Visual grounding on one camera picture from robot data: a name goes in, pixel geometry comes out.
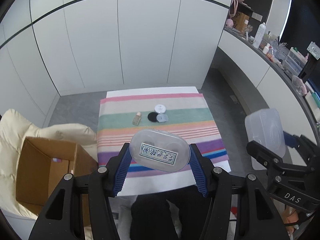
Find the translucent square plastic container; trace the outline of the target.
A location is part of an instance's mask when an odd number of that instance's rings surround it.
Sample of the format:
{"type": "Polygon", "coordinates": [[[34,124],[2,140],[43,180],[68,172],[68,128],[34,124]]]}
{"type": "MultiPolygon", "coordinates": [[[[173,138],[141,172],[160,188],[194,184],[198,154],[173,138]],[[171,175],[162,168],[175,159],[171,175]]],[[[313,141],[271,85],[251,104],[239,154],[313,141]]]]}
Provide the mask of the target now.
{"type": "Polygon", "coordinates": [[[245,117],[248,141],[256,141],[283,157],[286,146],[280,116],[275,108],[260,109],[245,117]]]}

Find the clear oval contact lens case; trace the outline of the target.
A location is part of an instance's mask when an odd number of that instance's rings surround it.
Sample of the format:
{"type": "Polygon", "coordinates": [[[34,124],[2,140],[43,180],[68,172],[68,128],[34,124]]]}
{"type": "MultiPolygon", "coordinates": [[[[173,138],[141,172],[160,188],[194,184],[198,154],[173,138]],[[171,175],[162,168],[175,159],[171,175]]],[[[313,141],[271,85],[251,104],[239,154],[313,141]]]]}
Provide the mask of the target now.
{"type": "Polygon", "coordinates": [[[190,160],[190,147],[183,138],[156,129],[137,132],[129,148],[136,163],[164,172],[177,172],[190,160]]]}

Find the small purple blue tube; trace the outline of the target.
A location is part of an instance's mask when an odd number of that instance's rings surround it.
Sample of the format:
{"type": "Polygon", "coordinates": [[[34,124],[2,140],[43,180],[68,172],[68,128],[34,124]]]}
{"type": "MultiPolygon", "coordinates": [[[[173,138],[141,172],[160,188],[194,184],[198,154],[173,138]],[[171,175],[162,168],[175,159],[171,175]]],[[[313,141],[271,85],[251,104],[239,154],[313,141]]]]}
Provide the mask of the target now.
{"type": "Polygon", "coordinates": [[[59,159],[59,158],[53,158],[53,159],[52,159],[52,162],[54,162],[54,163],[62,163],[63,160],[62,160],[62,159],[59,159]]]}

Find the small glass perfume bottle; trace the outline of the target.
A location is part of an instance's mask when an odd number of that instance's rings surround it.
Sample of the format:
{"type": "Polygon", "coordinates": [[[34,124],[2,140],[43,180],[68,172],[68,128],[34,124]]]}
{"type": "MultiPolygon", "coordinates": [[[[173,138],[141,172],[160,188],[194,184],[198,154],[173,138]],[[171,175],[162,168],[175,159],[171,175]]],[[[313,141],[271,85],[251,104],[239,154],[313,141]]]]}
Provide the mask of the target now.
{"type": "Polygon", "coordinates": [[[132,121],[132,124],[135,126],[138,126],[140,123],[141,117],[142,117],[142,114],[140,112],[137,112],[133,121],[132,121]]]}

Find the striped colourful towel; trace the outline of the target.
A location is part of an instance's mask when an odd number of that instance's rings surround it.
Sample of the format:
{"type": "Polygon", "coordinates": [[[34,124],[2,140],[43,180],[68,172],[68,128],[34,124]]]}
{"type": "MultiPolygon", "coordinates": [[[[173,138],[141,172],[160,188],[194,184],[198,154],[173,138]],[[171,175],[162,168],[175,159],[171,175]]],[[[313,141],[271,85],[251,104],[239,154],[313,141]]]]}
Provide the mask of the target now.
{"type": "Polygon", "coordinates": [[[101,100],[97,132],[99,165],[107,164],[134,134],[148,128],[166,131],[196,144],[203,156],[226,171],[231,170],[217,124],[200,93],[128,95],[101,100]],[[168,122],[148,120],[148,114],[155,112],[158,104],[166,107],[168,122]],[[142,117],[135,126],[132,121],[137,112],[142,117]]]}

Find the grey round lid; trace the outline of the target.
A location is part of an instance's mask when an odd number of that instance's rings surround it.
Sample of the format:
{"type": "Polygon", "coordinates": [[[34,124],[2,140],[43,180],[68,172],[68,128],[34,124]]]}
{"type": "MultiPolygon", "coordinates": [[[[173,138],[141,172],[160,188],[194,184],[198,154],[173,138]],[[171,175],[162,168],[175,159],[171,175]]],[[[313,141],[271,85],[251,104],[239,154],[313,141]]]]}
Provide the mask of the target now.
{"type": "Polygon", "coordinates": [[[159,123],[164,123],[169,121],[169,117],[166,114],[158,114],[156,120],[159,123]]]}

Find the white round compact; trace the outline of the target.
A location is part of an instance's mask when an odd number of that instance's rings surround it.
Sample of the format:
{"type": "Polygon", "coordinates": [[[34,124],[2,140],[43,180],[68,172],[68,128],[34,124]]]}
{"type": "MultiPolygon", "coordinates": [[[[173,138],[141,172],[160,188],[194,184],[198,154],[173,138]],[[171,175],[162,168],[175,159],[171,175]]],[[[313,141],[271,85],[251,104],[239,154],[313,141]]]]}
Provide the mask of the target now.
{"type": "Polygon", "coordinates": [[[166,109],[166,107],[164,105],[158,104],[158,105],[155,106],[154,110],[155,110],[155,112],[157,114],[164,114],[167,109],[166,109]]]}

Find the brown cardboard box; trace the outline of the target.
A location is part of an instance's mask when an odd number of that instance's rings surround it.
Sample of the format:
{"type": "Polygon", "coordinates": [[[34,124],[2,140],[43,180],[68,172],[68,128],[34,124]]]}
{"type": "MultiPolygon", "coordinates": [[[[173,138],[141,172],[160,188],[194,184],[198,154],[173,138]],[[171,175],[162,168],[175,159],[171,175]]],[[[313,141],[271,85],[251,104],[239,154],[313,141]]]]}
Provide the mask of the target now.
{"type": "Polygon", "coordinates": [[[98,163],[76,142],[26,137],[17,167],[16,200],[38,216],[63,176],[91,174],[98,163]],[[62,163],[52,162],[53,158],[62,163]]]}

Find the clear drawer organizer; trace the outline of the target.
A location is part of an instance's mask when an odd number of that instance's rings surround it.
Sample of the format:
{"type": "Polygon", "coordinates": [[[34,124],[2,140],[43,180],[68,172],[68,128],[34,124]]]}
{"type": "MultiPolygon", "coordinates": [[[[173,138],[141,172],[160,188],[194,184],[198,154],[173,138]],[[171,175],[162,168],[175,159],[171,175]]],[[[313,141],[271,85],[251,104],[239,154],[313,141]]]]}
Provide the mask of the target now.
{"type": "Polygon", "coordinates": [[[284,68],[291,75],[298,76],[307,63],[304,57],[296,48],[291,47],[284,61],[284,68]]]}

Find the cream padded chair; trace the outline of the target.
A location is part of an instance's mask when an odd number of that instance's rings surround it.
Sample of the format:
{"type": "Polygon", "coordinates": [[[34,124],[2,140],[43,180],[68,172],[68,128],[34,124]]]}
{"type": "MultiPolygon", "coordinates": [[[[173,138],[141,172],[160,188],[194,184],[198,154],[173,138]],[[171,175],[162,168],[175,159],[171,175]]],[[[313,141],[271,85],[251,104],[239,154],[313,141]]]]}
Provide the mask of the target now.
{"type": "Polygon", "coordinates": [[[1,209],[37,219],[63,176],[97,169],[97,135],[82,124],[39,128],[18,111],[1,119],[1,209]]]}

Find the white spray bottle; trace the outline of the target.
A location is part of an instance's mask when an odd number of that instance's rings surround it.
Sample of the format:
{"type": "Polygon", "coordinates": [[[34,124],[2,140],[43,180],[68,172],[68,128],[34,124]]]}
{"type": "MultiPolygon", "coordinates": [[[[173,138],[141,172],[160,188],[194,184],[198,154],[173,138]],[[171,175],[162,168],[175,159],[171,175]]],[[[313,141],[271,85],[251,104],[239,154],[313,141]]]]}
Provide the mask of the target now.
{"type": "Polygon", "coordinates": [[[263,22],[259,25],[259,28],[257,29],[257,32],[256,32],[256,35],[254,37],[254,40],[253,40],[253,47],[258,49],[261,42],[262,42],[262,39],[263,39],[263,36],[265,35],[265,31],[266,31],[266,23],[263,22]]]}

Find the brown box on shelf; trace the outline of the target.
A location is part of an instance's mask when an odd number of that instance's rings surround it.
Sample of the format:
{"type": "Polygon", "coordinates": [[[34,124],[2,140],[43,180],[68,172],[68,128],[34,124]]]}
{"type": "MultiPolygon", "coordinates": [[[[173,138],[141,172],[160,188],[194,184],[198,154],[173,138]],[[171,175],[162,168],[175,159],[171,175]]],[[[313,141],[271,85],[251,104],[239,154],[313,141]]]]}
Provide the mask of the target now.
{"type": "Polygon", "coordinates": [[[236,15],[233,17],[234,28],[238,31],[244,31],[247,27],[249,22],[249,16],[242,13],[237,12],[236,15]]]}

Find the pink plush toy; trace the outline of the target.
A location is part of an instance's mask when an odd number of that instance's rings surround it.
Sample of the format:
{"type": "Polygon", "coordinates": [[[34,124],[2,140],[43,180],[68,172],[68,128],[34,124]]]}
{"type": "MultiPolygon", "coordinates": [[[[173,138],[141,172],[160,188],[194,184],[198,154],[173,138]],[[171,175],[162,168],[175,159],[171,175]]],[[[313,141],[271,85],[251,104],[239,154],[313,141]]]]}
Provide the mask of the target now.
{"type": "Polygon", "coordinates": [[[234,27],[234,22],[232,19],[228,18],[225,22],[225,27],[232,29],[234,27]]]}

